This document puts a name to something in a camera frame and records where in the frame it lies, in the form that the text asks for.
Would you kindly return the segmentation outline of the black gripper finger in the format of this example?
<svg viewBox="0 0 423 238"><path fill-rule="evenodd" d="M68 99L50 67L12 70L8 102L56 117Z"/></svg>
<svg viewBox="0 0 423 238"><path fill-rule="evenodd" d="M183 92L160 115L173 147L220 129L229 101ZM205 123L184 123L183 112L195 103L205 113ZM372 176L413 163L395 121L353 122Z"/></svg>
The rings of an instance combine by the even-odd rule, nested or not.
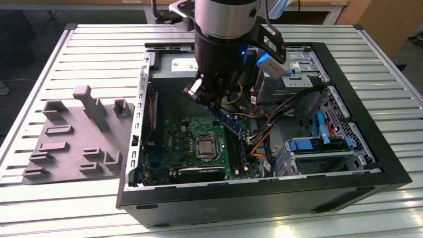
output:
<svg viewBox="0 0 423 238"><path fill-rule="evenodd" d="M185 86L183 92L193 103L211 111L220 109L220 89L212 78L197 73L196 80Z"/></svg>
<svg viewBox="0 0 423 238"><path fill-rule="evenodd" d="M221 106L221 99L231 89L233 83L239 78L237 73L216 73L215 74L215 106L213 110L219 111Z"/></svg>

